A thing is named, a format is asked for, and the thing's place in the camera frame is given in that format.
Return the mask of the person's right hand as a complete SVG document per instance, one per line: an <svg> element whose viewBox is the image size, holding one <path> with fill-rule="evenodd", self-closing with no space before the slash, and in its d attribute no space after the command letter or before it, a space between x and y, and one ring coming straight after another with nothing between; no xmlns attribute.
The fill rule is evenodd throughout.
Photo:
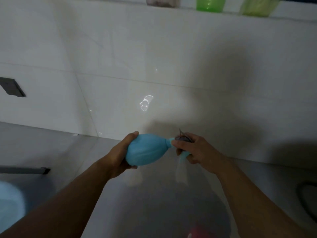
<svg viewBox="0 0 317 238"><path fill-rule="evenodd" d="M204 169L213 174L219 174L225 161L225 156L216 148L207 142L202 136L185 133L192 140L192 149L178 149L177 155L181 155L183 151L189 152L186 157L191 164L200 164Z"/></svg>

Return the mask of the person's left hand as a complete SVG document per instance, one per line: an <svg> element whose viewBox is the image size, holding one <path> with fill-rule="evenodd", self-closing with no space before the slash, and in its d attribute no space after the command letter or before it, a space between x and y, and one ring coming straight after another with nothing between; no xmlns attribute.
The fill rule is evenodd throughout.
<svg viewBox="0 0 317 238"><path fill-rule="evenodd" d="M130 165L126 161L128 148L122 147L122 140L116 144L108 154L97 161L98 167L104 180L113 179L128 169L137 169L135 165Z"/></svg>

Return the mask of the light blue water balloon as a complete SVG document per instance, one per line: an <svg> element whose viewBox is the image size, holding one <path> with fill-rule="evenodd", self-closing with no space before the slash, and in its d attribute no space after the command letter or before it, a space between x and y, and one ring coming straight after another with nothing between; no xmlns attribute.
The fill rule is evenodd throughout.
<svg viewBox="0 0 317 238"><path fill-rule="evenodd" d="M171 142L174 139L166 139L154 134L140 134L129 145L126 161L135 166L152 164L172 148Z"/></svg>

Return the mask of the person's right forearm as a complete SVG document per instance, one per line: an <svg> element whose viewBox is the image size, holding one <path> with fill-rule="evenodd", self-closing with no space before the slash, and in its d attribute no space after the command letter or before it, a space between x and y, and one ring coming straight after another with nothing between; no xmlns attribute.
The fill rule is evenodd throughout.
<svg viewBox="0 0 317 238"><path fill-rule="evenodd" d="M309 238L230 159L217 154L212 167L234 216L240 238Z"/></svg>

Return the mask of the person's left forearm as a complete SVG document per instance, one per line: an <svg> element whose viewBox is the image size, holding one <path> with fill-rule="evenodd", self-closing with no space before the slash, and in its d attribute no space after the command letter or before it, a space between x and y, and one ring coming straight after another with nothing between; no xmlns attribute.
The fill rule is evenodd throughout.
<svg viewBox="0 0 317 238"><path fill-rule="evenodd" d="M113 167L95 162L0 238L81 238L106 183L115 176Z"/></svg>

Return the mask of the grey metal bar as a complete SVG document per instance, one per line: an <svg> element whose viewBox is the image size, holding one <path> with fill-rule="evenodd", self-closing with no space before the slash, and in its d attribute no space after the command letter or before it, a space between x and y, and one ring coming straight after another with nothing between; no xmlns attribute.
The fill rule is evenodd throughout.
<svg viewBox="0 0 317 238"><path fill-rule="evenodd" d="M31 175L46 175L50 172L50 168L29 168L16 166L0 166L0 174L31 174Z"/></svg>

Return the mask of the light blue plastic bucket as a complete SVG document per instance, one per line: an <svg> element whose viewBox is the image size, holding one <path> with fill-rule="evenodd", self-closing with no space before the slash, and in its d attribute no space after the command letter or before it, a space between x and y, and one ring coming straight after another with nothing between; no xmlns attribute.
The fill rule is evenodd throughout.
<svg viewBox="0 0 317 238"><path fill-rule="evenodd" d="M0 233L26 214L25 197L16 186L0 181Z"/></svg>

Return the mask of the brownish translucent container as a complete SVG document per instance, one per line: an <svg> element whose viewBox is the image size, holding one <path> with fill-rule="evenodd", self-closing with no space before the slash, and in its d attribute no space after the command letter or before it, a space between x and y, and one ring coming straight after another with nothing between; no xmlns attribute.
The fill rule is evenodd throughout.
<svg viewBox="0 0 317 238"><path fill-rule="evenodd" d="M153 7L177 8L180 0L146 0L146 4Z"/></svg>

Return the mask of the green plastic bottle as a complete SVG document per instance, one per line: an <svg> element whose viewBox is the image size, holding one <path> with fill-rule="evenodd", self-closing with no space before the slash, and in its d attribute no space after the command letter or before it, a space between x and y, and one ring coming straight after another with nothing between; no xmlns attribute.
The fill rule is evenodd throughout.
<svg viewBox="0 0 317 238"><path fill-rule="evenodd" d="M221 13L226 0L196 0L196 10Z"/></svg>

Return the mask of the yellow-green plastic bottle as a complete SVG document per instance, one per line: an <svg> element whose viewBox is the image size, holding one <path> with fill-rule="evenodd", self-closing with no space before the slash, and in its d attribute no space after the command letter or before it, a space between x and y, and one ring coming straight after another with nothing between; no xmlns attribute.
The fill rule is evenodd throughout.
<svg viewBox="0 0 317 238"><path fill-rule="evenodd" d="M278 6L280 0L244 0L240 14L247 16L268 17Z"/></svg>

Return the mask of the dark grey wall bracket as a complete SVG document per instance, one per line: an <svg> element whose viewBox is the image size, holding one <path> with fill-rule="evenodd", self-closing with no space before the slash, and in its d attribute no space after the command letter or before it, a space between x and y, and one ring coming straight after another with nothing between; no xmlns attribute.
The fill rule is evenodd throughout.
<svg viewBox="0 0 317 238"><path fill-rule="evenodd" d="M0 86L8 95L16 97L26 97L26 94L23 92L22 88L14 79L0 77Z"/></svg>

